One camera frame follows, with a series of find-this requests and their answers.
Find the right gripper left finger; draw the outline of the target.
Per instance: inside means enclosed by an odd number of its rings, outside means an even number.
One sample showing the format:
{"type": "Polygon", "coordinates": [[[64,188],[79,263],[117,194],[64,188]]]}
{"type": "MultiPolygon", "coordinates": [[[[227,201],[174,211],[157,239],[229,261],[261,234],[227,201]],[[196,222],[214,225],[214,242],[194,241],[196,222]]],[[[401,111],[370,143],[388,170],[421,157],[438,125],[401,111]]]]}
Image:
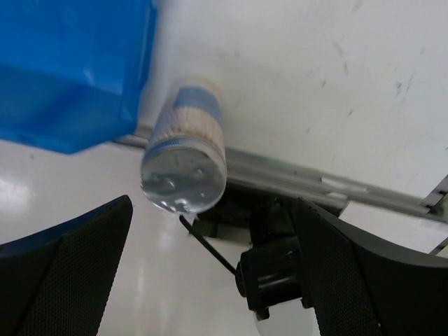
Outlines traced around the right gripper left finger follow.
{"type": "Polygon", "coordinates": [[[2,335],[96,335],[133,215],[120,196],[1,245],[2,335]]]}

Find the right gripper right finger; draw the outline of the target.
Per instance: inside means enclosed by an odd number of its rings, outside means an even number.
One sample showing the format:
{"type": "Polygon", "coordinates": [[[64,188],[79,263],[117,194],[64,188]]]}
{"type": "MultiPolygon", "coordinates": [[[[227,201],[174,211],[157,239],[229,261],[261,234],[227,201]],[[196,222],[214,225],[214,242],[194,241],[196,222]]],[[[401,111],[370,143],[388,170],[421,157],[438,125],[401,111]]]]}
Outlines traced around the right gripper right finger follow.
{"type": "Polygon", "coordinates": [[[299,199],[295,220],[321,335],[446,335],[447,259],[414,251],[299,199]]]}

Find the silver-lid spice bottle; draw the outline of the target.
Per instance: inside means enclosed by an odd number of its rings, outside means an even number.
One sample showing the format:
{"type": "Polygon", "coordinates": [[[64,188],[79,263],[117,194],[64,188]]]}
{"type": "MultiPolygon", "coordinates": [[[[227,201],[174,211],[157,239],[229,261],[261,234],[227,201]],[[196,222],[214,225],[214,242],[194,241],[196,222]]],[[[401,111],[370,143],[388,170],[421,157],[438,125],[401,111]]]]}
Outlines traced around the silver-lid spice bottle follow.
{"type": "Polygon", "coordinates": [[[141,161],[141,189],[155,206],[200,214],[219,202],[228,168],[223,105],[207,78],[175,83],[161,108],[141,161]]]}

